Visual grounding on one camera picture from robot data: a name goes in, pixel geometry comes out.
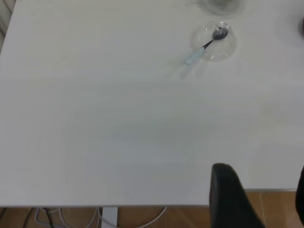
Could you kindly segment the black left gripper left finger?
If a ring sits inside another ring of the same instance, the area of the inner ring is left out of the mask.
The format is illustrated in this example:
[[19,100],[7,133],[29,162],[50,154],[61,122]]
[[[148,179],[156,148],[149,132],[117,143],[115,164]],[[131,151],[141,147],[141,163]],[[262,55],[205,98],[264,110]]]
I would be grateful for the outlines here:
[[212,165],[209,191],[212,228],[263,228],[235,170],[228,164]]

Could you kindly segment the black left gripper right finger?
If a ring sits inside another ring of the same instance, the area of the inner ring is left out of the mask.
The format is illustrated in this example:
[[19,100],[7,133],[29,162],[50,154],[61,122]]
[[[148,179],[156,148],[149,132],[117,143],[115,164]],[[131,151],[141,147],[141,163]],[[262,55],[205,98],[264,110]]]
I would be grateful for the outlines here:
[[302,225],[304,225],[304,167],[302,168],[296,190],[295,208]]

